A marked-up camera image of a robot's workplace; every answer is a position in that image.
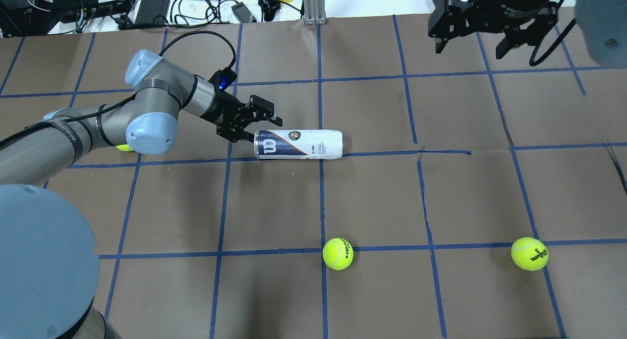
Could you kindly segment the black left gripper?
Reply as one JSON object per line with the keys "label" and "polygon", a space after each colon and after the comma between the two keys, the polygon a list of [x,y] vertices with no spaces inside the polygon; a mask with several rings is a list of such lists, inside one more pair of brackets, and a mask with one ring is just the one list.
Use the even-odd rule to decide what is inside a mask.
{"label": "black left gripper", "polygon": [[251,123],[268,121],[282,127],[282,118],[275,113],[275,104],[257,95],[249,96],[249,101],[243,103],[230,93],[215,87],[215,95],[206,113],[201,115],[202,120],[208,121],[217,127],[217,135],[232,142],[254,142],[254,134],[246,131]]}

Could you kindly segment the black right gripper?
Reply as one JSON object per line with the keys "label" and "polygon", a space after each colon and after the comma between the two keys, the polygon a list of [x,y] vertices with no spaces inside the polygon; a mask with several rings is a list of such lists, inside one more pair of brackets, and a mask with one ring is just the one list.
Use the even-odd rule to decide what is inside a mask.
{"label": "black right gripper", "polygon": [[504,33],[496,46],[501,60],[512,49],[527,44],[531,34],[521,29],[529,24],[533,33],[547,33],[557,22],[557,3],[551,0],[432,0],[434,11],[428,20],[428,35],[441,54],[448,42],[463,33]]}

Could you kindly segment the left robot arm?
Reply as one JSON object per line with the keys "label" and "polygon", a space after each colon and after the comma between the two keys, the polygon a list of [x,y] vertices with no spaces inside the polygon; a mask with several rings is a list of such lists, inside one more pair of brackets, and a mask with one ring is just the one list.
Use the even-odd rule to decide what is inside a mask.
{"label": "left robot arm", "polygon": [[231,70],[210,80],[142,49],[125,74],[133,94],[117,104],[65,108],[1,143],[1,337],[118,339],[94,309],[100,259],[87,219],[43,183],[88,153],[128,144],[159,155],[174,145],[181,111],[217,127],[231,142],[253,141],[246,127],[282,126],[272,102],[226,92]]}

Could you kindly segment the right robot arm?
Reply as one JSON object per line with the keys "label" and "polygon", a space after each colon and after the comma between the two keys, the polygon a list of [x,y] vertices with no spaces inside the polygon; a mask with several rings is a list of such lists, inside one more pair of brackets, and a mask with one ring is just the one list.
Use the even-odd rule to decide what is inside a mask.
{"label": "right robot arm", "polygon": [[502,59],[511,49],[533,47],[529,65],[542,64],[570,31],[582,30],[590,58],[606,68],[626,67],[626,0],[576,0],[574,17],[542,55],[542,42],[558,22],[565,0],[432,0],[428,36],[442,53],[452,39],[472,33],[503,34],[495,49]]}

